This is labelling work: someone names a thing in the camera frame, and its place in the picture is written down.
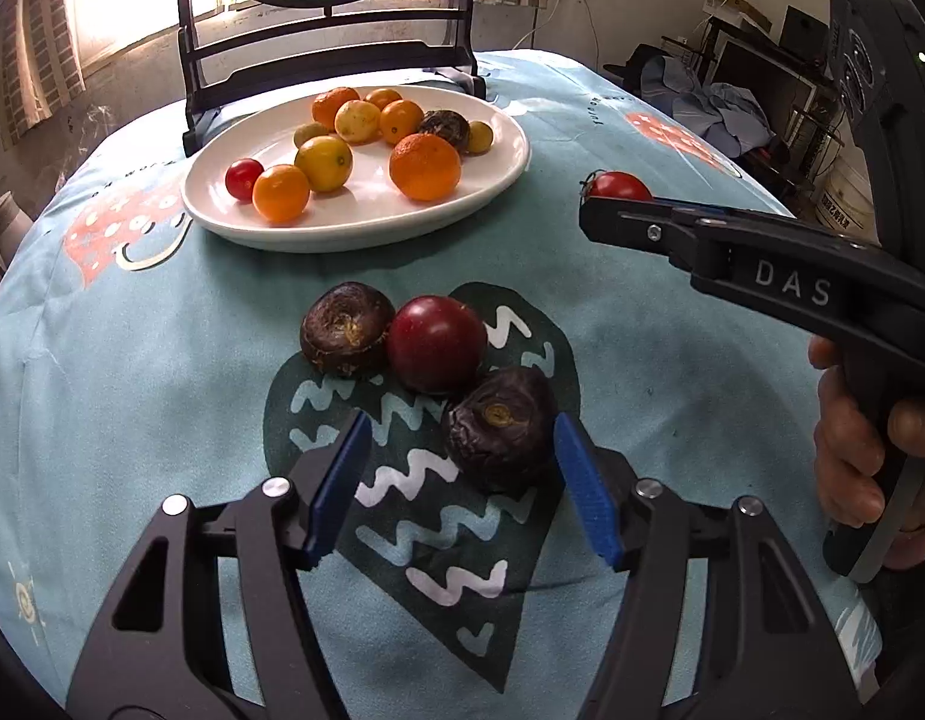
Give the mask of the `person's right hand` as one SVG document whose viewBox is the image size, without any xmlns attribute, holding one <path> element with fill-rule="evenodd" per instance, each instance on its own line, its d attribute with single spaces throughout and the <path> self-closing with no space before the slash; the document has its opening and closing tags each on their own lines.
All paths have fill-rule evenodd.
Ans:
<svg viewBox="0 0 925 720">
<path fill-rule="evenodd" d="M 887 423 L 887 436 L 861 413 L 846 388 L 842 355 L 835 343 L 822 337 L 809 342 L 810 366 L 822 372 L 819 380 L 821 416 L 815 424 L 814 473 L 817 497 L 835 522 L 860 528 L 884 513 L 884 495 L 874 476 L 884 465 L 887 444 L 925 460 L 925 403 L 901 401 Z M 912 569 L 925 561 L 925 478 L 906 512 L 884 566 L 895 571 Z"/>
</svg>

